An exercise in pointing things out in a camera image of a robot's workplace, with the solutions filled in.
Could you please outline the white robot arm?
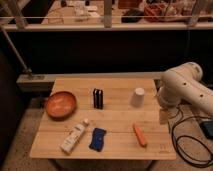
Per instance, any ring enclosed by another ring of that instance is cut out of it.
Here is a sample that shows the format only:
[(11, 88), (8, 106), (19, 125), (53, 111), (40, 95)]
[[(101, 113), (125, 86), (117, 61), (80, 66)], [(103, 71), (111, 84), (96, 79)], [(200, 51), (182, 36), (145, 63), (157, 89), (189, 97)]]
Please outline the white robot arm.
[(185, 100), (213, 118), (213, 90), (200, 83), (203, 70), (195, 62), (187, 62), (170, 68), (161, 75), (161, 87), (157, 92), (159, 122), (168, 121), (169, 110)]

